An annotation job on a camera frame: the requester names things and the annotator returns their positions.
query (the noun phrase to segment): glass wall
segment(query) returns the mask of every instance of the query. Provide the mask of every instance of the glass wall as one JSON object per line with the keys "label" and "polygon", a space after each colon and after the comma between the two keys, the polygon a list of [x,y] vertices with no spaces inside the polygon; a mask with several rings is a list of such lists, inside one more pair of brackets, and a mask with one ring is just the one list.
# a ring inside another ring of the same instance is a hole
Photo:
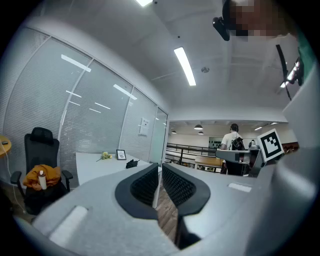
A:
{"label": "glass wall", "polygon": [[157,109],[150,150],[150,163],[161,166],[164,143],[166,138],[168,116],[160,108]]}
{"label": "glass wall", "polygon": [[[137,89],[133,90],[132,96],[122,128],[119,149],[148,162],[157,105]],[[144,126],[143,120],[147,122],[147,127],[141,127]]]}
{"label": "glass wall", "polygon": [[132,92],[126,83],[99,62],[93,61],[68,103],[60,136],[60,166],[78,184],[76,152],[115,154]]}
{"label": "glass wall", "polygon": [[63,59],[66,56],[86,66],[90,58],[50,38],[33,55],[17,80],[5,113],[3,133],[11,140],[10,170],[26,175],[26,134],[34,127],[52,131],[57,138],[69,93],[83,69]]}
{"label": "glass wall", "polygon": [[[73,174],[71,188],[79,185],[76,152],[123,149],[145,162],[161,163],[167,115],[147,96],[49,35],[23,28],[12,42],[0,71],[0,134],[12,143],[11,173],[21,171],[24,179],[24,137],[35,127],[49,129],[59,140],[58,164]],[[0,179],[9,182],[7,173],[2,168]]]}

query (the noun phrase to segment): wooden floor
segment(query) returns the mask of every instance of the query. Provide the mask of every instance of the wooden floor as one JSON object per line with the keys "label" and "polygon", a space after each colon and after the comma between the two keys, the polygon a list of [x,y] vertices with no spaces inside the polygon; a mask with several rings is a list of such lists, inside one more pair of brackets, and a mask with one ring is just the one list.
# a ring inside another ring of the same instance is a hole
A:
{"label": "wooden floor", "polygon": [[[24,208],[25,204],[23,198],[17,187],[13,187],[7,183],[0,181],[0,187],[4,194],[9,198],[12,204],[12,214],[18,216],[21,219],[31,223],[32,219],[35,218],[35,215],[24,213],[19,204]],[[163,232],[174,242],[176,230],[177,230],[177,221],[178,221],[178,209],[175,207],[174,203],[170,200],[165,188],[160,185],[158,205],[156,208],[158,214],[158,223]]]}
{"label": "wooden floor", "polygon": [[156,210],[160,228],[174,242],[178,223],[178,209],[169,198],[162,181]]}

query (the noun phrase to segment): black strap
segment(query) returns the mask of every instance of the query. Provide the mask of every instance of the black strap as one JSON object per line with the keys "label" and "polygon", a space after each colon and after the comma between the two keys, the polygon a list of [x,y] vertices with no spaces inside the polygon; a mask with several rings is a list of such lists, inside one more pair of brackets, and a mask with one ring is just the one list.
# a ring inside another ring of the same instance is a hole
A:
{"label": "black strap", "polygon": [[290,96],[288,87],[286,85],[287,76],[288,76],[288,70],[287,70],[287,64],[286,64],[285,56],[284,56],[284,53],[282,52],[280,44],[277,44],[275,47],[276,47],[276,49],[278,51],[278,54],[279,54],[279,57],[280,57],[280,61],[281,61],[282,72],[283,72],[283,82],[284,82],[284,85],[285,85],[286,94],[288,95],[288,97],[289,97],[289,99],[291,101],[291,96]]}

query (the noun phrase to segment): orange jacket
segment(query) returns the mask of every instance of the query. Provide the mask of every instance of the orange jacket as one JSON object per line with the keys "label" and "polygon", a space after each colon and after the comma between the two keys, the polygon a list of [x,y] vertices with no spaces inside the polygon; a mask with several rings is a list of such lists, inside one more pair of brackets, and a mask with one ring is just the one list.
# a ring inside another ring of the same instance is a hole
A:
{"label": "orange jacket", "polygon": [[52,168],[51,166],[40,164],[33,167],[31,171],[24,177],[23,185],[28,188],[33,188],[34,190],[40,191],[42,187],[40,186],[38,173],[43,171],[45,174],[46,186],[53,186],[60,180],[60,167]]}

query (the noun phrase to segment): white shirt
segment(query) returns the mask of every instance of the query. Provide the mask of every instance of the white shirt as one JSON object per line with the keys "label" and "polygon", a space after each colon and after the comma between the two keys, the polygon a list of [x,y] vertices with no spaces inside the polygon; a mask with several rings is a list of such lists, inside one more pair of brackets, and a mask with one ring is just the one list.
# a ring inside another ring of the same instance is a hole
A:
{"label": "white shirt", "polygon": [[226,150],[232,150],[232,145],[231,145],[231,142],[234,141],[236,138],[241,138],[242,139],[242,136],[237,133],[236,131],[233,131],[231,133],[228,133],[226,135],[224,135],[222,141],[221,141],[221,144],[225,144],[226,145]]}

